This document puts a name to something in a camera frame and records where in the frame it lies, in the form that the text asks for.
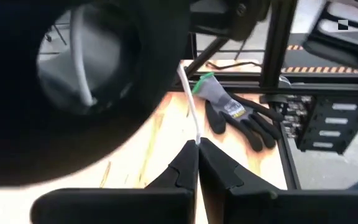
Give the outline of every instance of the glove label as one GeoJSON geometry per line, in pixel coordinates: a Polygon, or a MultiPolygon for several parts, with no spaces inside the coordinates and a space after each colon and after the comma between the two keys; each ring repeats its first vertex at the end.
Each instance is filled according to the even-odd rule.
{"type": "Polygon", "coordinates": [[[238,118],[246,113],[246,109],[233,99],[229,100],[229,102],[224,105],[224,109],[232,118],[238,118]]]}

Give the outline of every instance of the white cable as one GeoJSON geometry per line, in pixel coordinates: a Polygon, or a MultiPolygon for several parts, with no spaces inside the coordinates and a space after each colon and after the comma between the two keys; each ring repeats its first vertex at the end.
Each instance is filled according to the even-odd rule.
{"type": "Polygon", "coordinates": [[[93,106],[96,100],[93,99],[91,90],[86,81],[84,55],[82,49],[81,26],[83,25],[83,12],[85,6],[79,6],[71,10],[70,18],[70,50],[74,63],[75,74],[80,86],[80,97],[86,106],[93,106]]]}
{"type": "Polygon", "coordinates": [[[202,130],[200,128],[200,122],[197,119],[196,105],[194,104],[193,95],[191,94],[189,81],[187,79],[185,69],[183,68],[183,66],[181,64],[179,64],[177,72],[180,77],[181,85],[183,86],[183,89],[187,96],[187,100],[189,102],[191,115],[193,116],[194,122],[196,124],[196,132],[197,132],[196,133],[196,145],[199,146],[199,144],[201,142],[202,130]]]}

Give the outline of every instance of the yellow black hazard tape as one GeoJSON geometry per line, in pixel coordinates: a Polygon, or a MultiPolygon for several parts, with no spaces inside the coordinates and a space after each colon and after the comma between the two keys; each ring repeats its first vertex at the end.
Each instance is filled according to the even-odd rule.
{"type": "Polygon", "coordinates": [[[300,45],[289,45],[287,50],[303,50],[303,47],[300,45]]]}
{"type": "Polygon", "coordinates": [[[284,73],[353,73],[358,74],[358,69],[351,67],[288,67],[283,68],[284,73]]]}

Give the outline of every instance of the plywood surface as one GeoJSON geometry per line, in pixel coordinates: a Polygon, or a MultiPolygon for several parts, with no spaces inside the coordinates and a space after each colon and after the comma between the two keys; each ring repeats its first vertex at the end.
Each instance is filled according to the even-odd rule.
{"type": "MultiPolygon", "coordinates": [[[[240,94],[257,101],[258,95],[240,94]]],[[[254,152],[247,139],[227,125],[221,135],[212,133],[206,120],[205,101],[195,98],[203,136],[244,167],[280,189],[286,189],[277,149],[254,152]]],[[[64,187],[143,188],[167,168],[189,139],[195,124],[184,93],[167,93],[154,114],[125,144],[99,162],[70,176],[18,189],[0,189],[0,223],[30,223],[32,202],[44,193],[64,187]]],[[[198,194],[196,223],[206,224],[202,194],[198,194]]]]}

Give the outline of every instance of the work glove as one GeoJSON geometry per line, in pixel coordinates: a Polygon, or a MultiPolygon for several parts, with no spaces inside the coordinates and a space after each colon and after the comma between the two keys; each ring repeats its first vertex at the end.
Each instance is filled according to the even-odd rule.
{"type": "Polygon", "coordinates": [[[258,103],[227,93],[214,77],[214,73],[203,75],[193,89],[193,94],[206,100],[205,110],[211,129],[216,134],[226,130],[226,122],[244,133],[254,151],[260,152],[263,144],[273,148],[281,132],[260,114],[273,121],[283,121],[284,116],[258,103]]]}

